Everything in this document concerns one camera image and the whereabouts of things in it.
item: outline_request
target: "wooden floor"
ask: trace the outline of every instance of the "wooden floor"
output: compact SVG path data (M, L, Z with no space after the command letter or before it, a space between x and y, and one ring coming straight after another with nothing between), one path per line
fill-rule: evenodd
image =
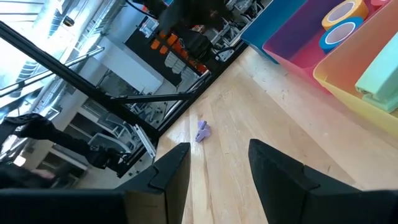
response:
M212 136L195 143L197 122ZM251 138L357 188L398 189L398 139L247 49L162 136L158 157L192 144L183 223L267 223L248 160Z

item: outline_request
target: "teal foam block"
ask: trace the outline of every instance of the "teal foam block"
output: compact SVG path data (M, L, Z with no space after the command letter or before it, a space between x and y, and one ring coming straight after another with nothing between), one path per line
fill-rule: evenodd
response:
M262 56L270 58L262 45L289 20L308 0L273 0L255 21L243 32L241 39Z
M398 108L398 33L386 44L355 84L363 100L393 112Z

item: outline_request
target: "small purple object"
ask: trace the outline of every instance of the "small purple object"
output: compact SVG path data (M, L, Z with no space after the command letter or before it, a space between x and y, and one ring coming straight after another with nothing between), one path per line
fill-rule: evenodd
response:
M198 122L199 131L195 138L196 142L201 142L207 137L210 137L210 126L207 125L206 121L199 121Z

